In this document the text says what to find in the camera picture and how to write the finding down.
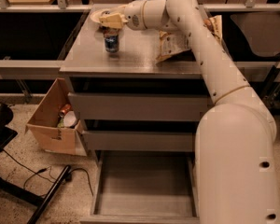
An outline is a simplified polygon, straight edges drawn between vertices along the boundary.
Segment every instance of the concrete floor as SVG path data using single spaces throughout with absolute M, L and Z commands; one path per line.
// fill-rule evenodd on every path
M 42 150 L 30 131 L 25 131 L 27 120 L 33 115 L 37 105 L 14 105 L 11 107 L 14 119 L 8 127 L 18 132 L 18 135 L 6 146 L 5 150 L 16 160 L 34 171 L 51 167 L 43 176 L 56 177 L 65 165 L 73 168 L 86 169 L 91 176 L 94 189 L 96 165 L 91 157 L 72 156 L 49 153 Z M 280 189 L 280 117 L 275 117 L 278 136 L 274 144 L 275 166 Z M 0 153 L 0 176 L 23 187 L 27 178 L 32 175 L 19 166 L 6 153 Z M 42 195 L 47 192 L 50 182 L 33 177 L 26 185 L 31 192 Z M 49 206 L 40 217 L 38 223 L 78 223 L 81 217 L 88 216 L 91 210 L 91 192 L 84 172 L 74 172 L 70 182 L 62 184 Z M 0 190 L 0 223 L 26 223 L 35 207 Z

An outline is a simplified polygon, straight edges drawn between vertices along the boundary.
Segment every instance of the drawer front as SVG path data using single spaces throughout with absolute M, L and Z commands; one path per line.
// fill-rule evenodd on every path
M 199 121 L 206 96 L 69 93 L 81 119 Z
M 86 131 L 87 150 L 194 151 L 193 133 Z

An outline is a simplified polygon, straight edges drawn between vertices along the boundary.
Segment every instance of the cardboard box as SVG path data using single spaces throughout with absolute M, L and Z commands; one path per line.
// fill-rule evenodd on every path
M 80 123 L 74 129 L 57 128 L 60 109 L 70 104 L 67 94 L 68 89 L 64 79 L 56 79 L 27 122 L 27 128 L 32 132 L 39 146 L 46 151 L 86 156 Z

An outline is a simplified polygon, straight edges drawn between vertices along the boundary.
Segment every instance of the open drawer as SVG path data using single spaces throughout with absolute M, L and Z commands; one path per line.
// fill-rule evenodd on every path
M 105 151 L 81 223 L 198 224 L 196 197 L 186 153 Z

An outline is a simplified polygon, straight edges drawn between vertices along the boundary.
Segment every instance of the robotic arm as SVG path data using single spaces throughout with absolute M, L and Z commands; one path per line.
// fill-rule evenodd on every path
M 215 104 L 196 133 L 201 223 L 280 223 L 274 119 L 204 25 L 197 0 L 138 0 L 121 9 L 119 14 L 102 16 L 101 24 L 179 30 L 188 38 Z

